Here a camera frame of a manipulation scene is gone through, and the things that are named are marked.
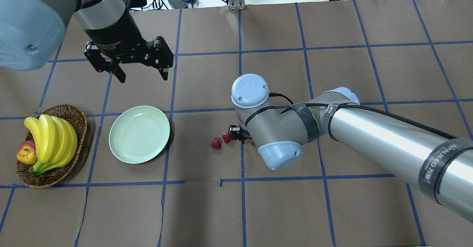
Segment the red apple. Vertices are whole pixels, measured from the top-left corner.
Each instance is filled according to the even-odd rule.
[[[21,163],[34,165],[38,161],[34,140],[29,140],[20,145],[17,150],[17,159]]]

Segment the fruit basket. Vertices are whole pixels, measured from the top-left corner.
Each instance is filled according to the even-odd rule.
[[[20,161],[17,161],[17,177],[23,184],[30,188],[46,188],[64,180],[64,178],[66,178],[66,176],[72,172],[79,158],[81,157],[87,134],[87,118],[79,107],[71,104],[58,104],[46,109],[45,111],[41,112],[41,114],[56,116],[58,118],[67,120],[76,131],[77,149],[74,157],[66,166],[51,169],[40,176],[29,172],[31,165],[26,165]],[[31,135],[31,132],[28,131],[25,141],[29,141],[31,139],[33,139],[33,136]]]

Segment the strawberry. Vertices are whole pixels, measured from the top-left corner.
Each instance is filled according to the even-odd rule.
[[[224,143],[229,143],[229,142],[232,140],[230,134],[228,134],[228,131],[225,131],[225,132],[222,134],[222,138],[223,138],[223,142],[224,142]]]
[[[210,146],[211,146],[213,149],[220,150],[220,148],[222,148],[222,143],[220,142],[220,140],[219,140],[218,138],[214,138],[214,139],[210,142]]]

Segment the gray robot arm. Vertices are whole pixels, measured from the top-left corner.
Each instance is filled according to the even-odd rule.
[[[364,109],[343,87],[285,112],[268,95],[262,77],[236,79],[232,101],[239,128],[230,129],[251,137],[270,169],[291,165],[302,156],[303,144],[327,134],[473,222],[472,141]]]
[[[125,82],[120,63],[142,63],[167,80],[174,55],[161,36],[147,42],[130,15],[131,0],[0,0],[0,66],[34,70],[64,39],[74,14],[92,41],[85,58],[97,72]]]

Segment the plate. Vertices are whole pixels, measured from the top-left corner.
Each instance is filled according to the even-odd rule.
[[[159,109],[142,105],[123,112],[113,123],[108,144],[113,155],[128,164],[157,156],[169,140],[169,120]]]

